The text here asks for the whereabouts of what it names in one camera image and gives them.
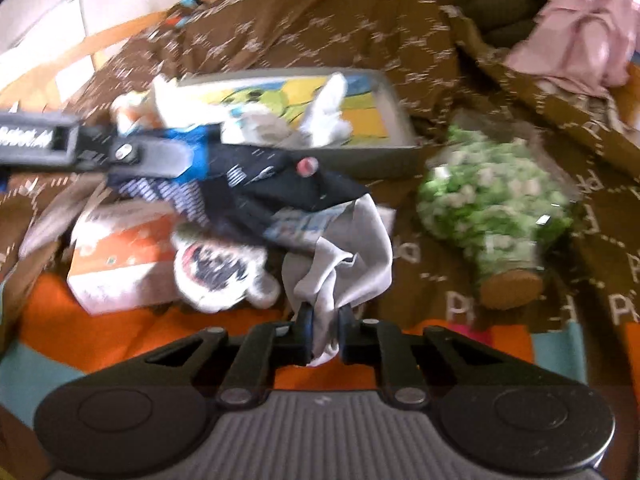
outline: logo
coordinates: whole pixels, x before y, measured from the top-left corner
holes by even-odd
[[[0,146],[18,148],[48,148],[53,142],[53,130],[23,130],[0,126]]]

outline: window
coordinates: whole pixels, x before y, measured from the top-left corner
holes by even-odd
[[[63,0],[16,41],[14,47],[19,52],[19,57],[32,68],[55,59],[85,37],[80,0]],[[60,100],[64,102],[69,99],[89,80],[94,71],[90,56],[61,70],[56,76]]]

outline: gray cloth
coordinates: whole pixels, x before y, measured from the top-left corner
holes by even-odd
[[[392,248],[370,195],[350,203],[318,238],[313,255],[288,253],[282,281],[293,311],[308,301],[314,308],[314,360],[317,366],[338,352],[338,308],[356,307],[391,285]]]

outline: artificial flower bouquet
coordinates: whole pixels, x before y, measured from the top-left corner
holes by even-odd
[[[572,224],[579,194],[530,124],[511,123],[507,139],[503,125],[466,111],[454,124],[418,190],[420,220],[476,265],[484,306],[529,303],[543,290],[542,252]]]

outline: teal fabric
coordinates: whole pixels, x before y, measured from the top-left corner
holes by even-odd
[[[569,321],[560,332],[531,334],[536,364],[575,381],[587,382],[582,327]]]
[[[0,361],[0,404],[32,428],[36,408],[47,394],[83,376],[15,341]]]

